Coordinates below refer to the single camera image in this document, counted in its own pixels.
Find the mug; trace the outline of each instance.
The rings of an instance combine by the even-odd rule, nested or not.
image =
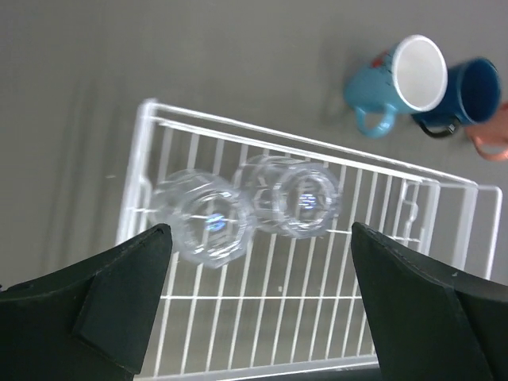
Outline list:
[[[293,238],[321,236],[340,212],[339,182],[322,164],[259,155],[238,168],[235,176],[235,183],[252,200],[264,232]]]
[[[499,111],[487,123],[482,125],[469,125],[465,128],[466,134],[475,145],[476,151],[486,160],[508,160],[508,102],[499,108]],[[482,150],[483,145],[504,147],[500,153],[487,153]]]
[[[413,119],[430,137],[452,135],[460,125],[488,121],[501,102],[501,80],[491,61],[474,58],[448,70],[448,87],[441,103],[431,111],[414,114]],[[446,127],[444,131],[433,129]]]
[[[156,187],[148,218],[171,226],[180,257],[211,268],[243,256],[256,230],[245,195],[222,177],[194,169],[173,173]]]
[[[378,138],[390,132],[397,114],[413,114],[436,107],[445,95],[448,74],[445,58],[429,38],[413,35],[377,56],[357,72],[344,89],[344,100],[356,111],[358,129]],[[366,113],[384,114],[373,129]]]

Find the white wire dish rack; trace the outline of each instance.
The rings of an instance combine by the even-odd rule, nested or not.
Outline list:
[[[375,364],[349,253],[354,221],[490,278],[499,188],[155,99],[138,111],[117,243],[148,227],[152,189],[168,174],[199,168],[231,179],[261,153],[324,164],[343,188],[341,215],[323,237],[258,232],[244,257],[217,270],[173,253],[142,379],[241,379]]]

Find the mug rim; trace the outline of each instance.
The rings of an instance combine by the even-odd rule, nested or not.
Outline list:
[[[456,81],[455,92],[456,92],[457,98],[459,99],[460,110],[464,113],[465,117],[468,119],[468,122],[472,123],[474,125],[479,125],[479,124],[482,124],[482,123],[485,123],[485,122],[489,121],[494,116],[494,114],[498,111],[498,109],[499,109],[499,107],[500,107],[500,105],[502,103],[502,99],[501,99],[501,97],[502,97],[502,94],[501,94],[501,85],[499,85],[498,86],[498,89],[499,89],[499,92],[498,92],[498,102],[497,102],[496,106],[494,107],[494,110],[491,112],[490,115],[488,115],[487,117],[485,117],[483,119],[476,120],[476,119],[473,119],[471,117],[471,115],[469,115],[469,113],[466,111],[466,108],[464,107],[464,102],[463,102],[463,99],[462,99],[462,90],[461,90],[463,82],[464,82],[464,76],[466,74],[466,71],[471,67],[471,65],[472,64],[477,64],[478,62],[483,62],[485,64],[488,64],[492,69],[494,69],[493,73],[494,73],[494,75],[495,75],[495,77],[497,79],[497,82],[498,83],[501,82],[501,79],[499,77],[498,68],[488,58],[485,58],[485,57],[482,57],[482,56],[477,56],[477,57],[471,58],[470,60],[462,63],[462,68],[460,69],[460,72],[459,72],[459,78]]]
[[[404,97],[404,95],[402,94],[402,91],[400,90],[400,86],[398,85],[397,74],[396,74],[399,59],[400,59],[400,56],[401,56],[404,48],[406,48],[408,45],[410,45],[413,42],[418,41],[418,40],[423,40],[423,41],[427,42],[436,50],[436,52],[439,56],[439,61],[441,63],[441,70],[443,71],[443,78],[441,81],[441,88],[439,91],[439,95],[436,96],[436,98],[431,103],[426,105],[425,107],[417,107],[417,106],[411,104],[406,99],[406,97]],[[443,57],[443,53],[441,52],[441,50],[439,49],[437,44],[434,41],[430,40],[428,37],[422,36],[421,34],[413,34],[411,36],[406,37],[404,40],[402,40],[398,44],[398,46],[394,52],[392,80],[394,83],[395,90],[397,91],[397,95],[412,110],[414,110],[417,113],[424,113],[426,111],[435,109],[437,107],[437,105],[439,105],[441,103],[441,101],[443,100],[443,97],[445,96],[445,93],[446,93],[446,88],[448,86],[448,68],[446,67],[446,61],[445,61],[445,58]]]
[[[295,170],[296,168],[292,168],[291,171],[287,171],[284,173],[278,183],[277,186],[274,188],[274,199],[272,200],[272,208],[275,212],[275,215],[277,216],[277,219],[279,221],[280,227],[290,235],[294,236],[294,228],[291,228],[292,225],[307,225],[307,231],[304,233],[303,231],[299,231],[299,234],[306,235],[308,237],[312,237],[314,235],[319,235],[322,231],[327,230],[327,226],[322,225],[320,226],[323,221],[332,220],[334,215],[337,215],[341,212],[341,197],[342,197],[342,189],[341,184],[337,177],[327,168],[324,167],[322,164],[315,163],[315,162],[307,162],[305,160],[302,161],[304,164],[303,166],[299,167],[298,170]],[[327,211],[327,213],[321,217],[320,220],[315,221],[311,224],[302,224],[299,220],[297,220],[295,217],[288,217],[287,216],[287,200],[281,193],[281,186],[283,183],[285,183],[288,178],[291,176],[297,175],[299,172],[302,171],[315,171],[318,172],[320,175],[323,176],[325,179],[324,181],[329,182],[333,186],[333,190],[336,192],[336,209],[330,209]]]
[[[233,253],[238,250],[246,249],[247,243],[252,239],[256,231],[257,218],[254,214],[251,201],[246,197],[246,195],[237,188],[234,188],[233,190],[234,192],[228,190],[227,192],[229,193],[229,196],[224,196],[223,191],[217,190],[212,186],[212,184],[207,184],[200,188],[199,191],[192,190],[179,200],[171,215],[171,219],[173,220],[171,228],[174,230],[175,236],[177,237],[175,238],[175,243],[177,244],[177,247],[179,247],[180,252],[191,253],[191,255],[195,254],[193,248],[189,247],[186,243],[187,239],[185,238],[189,237],[192,233],[186,229],[185,219],[183,219],[183,216],[186,214],[186,208],[184,208],[184,205],[189,201],[196,199],[196,195],[198,194],[207,194],[207,197],[213,198],[214,200],[217,198],[221,198],[223,200],[227,200],[229,197],[231,198],[229,203],[236,205],[235,209],[238,212],[238,219],[239,221],[244,222],[244,226],[241,227],[241,229],[239,229],[235,234],[235,241],[230,242],[219,251],[229,252],[229,255],[232,256]]]

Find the dark blue mug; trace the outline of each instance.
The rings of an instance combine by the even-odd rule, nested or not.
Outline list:
[[[413,114],[413,119],[428,136],[448,137],[460,125],[477,125],[491,119],[500,102],[498,71],[491,61],[479,57],[449,68],[441,103],[433,110]]]

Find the light blue mug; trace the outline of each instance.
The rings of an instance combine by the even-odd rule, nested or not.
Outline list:
[[[397,114],[432,110],[445,96],[448,72],[445,58],[429,38],[413,35],[386,50],[360,69],[344,89],[345,101],[356,111],[356,123],[363,135],[384,137],[395,124]],[[384,114],[369,129],[367,113]]]

